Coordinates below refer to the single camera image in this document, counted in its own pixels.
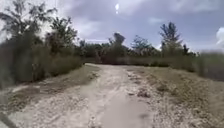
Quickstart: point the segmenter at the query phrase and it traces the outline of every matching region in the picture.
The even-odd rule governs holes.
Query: vegetation
[[[0,12],[0,20],[5,22],[3,31],[11,35],[0,45],[1,87],[68,73],[82,62],[171,67],[224,80],[220,75],[223,55],[190,52],[172,22],[161,26],[161,50],[140,36],[135,37],[131,48],[126,47],[125,37],[120,33],[114,33],[113,38],[102,44],[78,40],[79,45],[75,45],[78,31],[72,28],[71,18],[53,18],[51,14],[57,10],[47,10],[44,3],[32,5],[15,0],[13,5],[14,10]],[[38,33],[46,22],[51,24],[52,31],[42,39]]]
[[[217,128],[224,126],[223,82],[205,79],[194,73],[171,68],[153,67],[146,69],[138,67],[130,70],[146,78],[159,94],[168,94],[174,97],[171,100],[173,103],[184,104],[193,108],[195,116],[208,120]]]
[[[0,13],[0,20],[5,22],[3,31],[11,36],[0,45],[1,87],[39,81],[82,65],[73,54],[72,42],[77,31],[70,27],[70,19],[51,17],[56,9],[47,10],[44,3],[32,5],[15,0],[13,5],[14,10],[7,8]],[[52,32],[42,40],[37,35],[46,22],[51,24]]]

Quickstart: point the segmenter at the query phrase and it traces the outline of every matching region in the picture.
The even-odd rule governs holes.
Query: sky
[[[0,0],[1,6],[10,6],[10,1]],[[87,41],[106,42],[114,32],[120,32],[126,37],[127,46],[139,35],[158,47],[160,26],[171,21],[176,24],[183,43],[194,51],[224,47],[223,0],[28,1],[35,4],[45,1],[48,8],[58,9],[57,16],[71,17],[79,37]]]

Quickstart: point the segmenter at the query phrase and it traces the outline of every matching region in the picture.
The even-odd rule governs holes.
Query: dirt road
[[[89,85],[31,103],[9,118],[19,128],[203,128],[190,110],[157,94],[138,75],[121,66],[99,67]],[[137,97],[139,88],[150,97]]]

